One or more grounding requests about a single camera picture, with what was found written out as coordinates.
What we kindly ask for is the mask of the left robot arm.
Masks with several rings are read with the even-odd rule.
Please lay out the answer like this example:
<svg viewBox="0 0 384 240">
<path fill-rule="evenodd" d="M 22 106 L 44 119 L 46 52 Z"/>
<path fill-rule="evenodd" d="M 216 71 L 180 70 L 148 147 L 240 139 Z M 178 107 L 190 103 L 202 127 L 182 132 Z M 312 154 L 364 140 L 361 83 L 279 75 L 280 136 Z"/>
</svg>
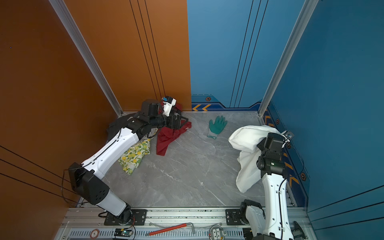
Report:
<svg viewBox="0 0 384 240">
<path fill-rule="evenodd" d="M 102 179 L 126 150 L 149 136 L 152 130 L 164 127 L 179 130 L 188 122 L 176 104 L 176 99 L 169 96 L 160 102 L 148 99 L 140 111 L 118 118 L 111 125 L 111 139 L 89 159 L 68 168 L 72 190 L 115 216 L 120 223 L 129 223 L 133 217 L 131 206 L 116 196 Z"/>
</svg>

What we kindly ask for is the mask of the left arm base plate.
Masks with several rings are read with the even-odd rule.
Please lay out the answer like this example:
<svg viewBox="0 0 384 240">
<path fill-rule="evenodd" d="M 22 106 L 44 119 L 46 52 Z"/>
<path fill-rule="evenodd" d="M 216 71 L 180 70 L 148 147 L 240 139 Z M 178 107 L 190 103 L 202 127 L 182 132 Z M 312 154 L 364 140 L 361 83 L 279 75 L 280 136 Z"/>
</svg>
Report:
<svg viewBox="0 0 384 240">
<path fill-rule="evenodd" d="M 143 226 L 147 217 L 146 209 L 131 209 L 123 212 L 120 216 L 115 216 L 107 213 L 104 225 L 105 226 Z"/>
</svg>

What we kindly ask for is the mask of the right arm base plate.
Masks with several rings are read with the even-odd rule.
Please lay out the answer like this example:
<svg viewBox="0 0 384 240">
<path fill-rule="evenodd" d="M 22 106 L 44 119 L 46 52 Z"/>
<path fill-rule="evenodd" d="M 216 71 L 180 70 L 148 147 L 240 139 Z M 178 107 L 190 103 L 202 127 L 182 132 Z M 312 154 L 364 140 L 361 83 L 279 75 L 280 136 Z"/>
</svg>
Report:
<svg viewBox="0 0 384 240">
<path fill-rule="evenodd" d="M 241 220 L 239 209 L 226 209 L 225 214 L 226 214 L 226 223 L 228 226 L 244 225 L 244 223 Z"/>
</svg>

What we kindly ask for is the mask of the dark red cloth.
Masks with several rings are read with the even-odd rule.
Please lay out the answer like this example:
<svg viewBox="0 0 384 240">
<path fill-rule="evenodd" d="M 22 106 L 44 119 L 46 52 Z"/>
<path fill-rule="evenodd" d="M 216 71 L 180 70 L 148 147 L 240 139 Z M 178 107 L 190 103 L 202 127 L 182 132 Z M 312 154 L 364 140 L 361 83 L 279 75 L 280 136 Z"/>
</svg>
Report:
<svg viewBox="0 0 384 240">
<path fill-rule="evenodd" d="M 180 110 L 179 107 L 181 105 L 178 105 L 176 103 L 175 106 L 173 106 L 172 110 Z M 158 133 L 157 138 L 157 148 L 156 148 L 156 154 L 159 156 L 165 156 L 168 146 L 174 142 L 177 138 L 179 138 L 183 133 L 185 133 L 188 129 L 192 128 L 192 123 L 189 121 L 188 118 L 182 116 L 182 128 L 179 130 L 171 130 L 167 127 L 162 127 Z"/>
</svg>

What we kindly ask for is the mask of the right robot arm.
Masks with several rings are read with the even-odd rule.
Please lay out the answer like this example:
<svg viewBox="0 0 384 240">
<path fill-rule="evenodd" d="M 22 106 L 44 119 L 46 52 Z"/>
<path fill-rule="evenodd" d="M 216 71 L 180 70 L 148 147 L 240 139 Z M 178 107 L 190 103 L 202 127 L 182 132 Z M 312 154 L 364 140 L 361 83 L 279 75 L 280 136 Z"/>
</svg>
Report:
<svg viewBox="0 0 384 240">
<path fill-rule="evenodd" d="M 289 177 L 282 161 L 283 145 L 288 139 L 269 133 L 259 144 L 261 155 L 257 160 L 265 190 L 265 209 L 244 201 L 245 219 L 251 227 L 254 240 L 293 240 L 289 224 L 286 189 Z"/>
</svg>

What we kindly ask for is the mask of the white cloth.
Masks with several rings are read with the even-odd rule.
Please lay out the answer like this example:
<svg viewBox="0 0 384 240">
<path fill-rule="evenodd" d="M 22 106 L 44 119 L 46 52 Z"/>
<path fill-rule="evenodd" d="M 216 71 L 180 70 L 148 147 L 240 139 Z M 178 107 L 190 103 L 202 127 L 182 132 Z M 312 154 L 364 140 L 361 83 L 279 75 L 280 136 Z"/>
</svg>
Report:
<svg viewBox="0 0 384 240">
<path fill-rule="evenodd" d="M 240 151 L 237 161 L 241 170 L 236 178 L 236 186 L 241 193 L 245 193 L 261 179 L 261 171 L 257 161 L 262 151 L 257 147 L 269 133 L 281 133 L 270 126 L 245 126 L 237 129 L 229 137 L 231 146 Z"/>
</svg>

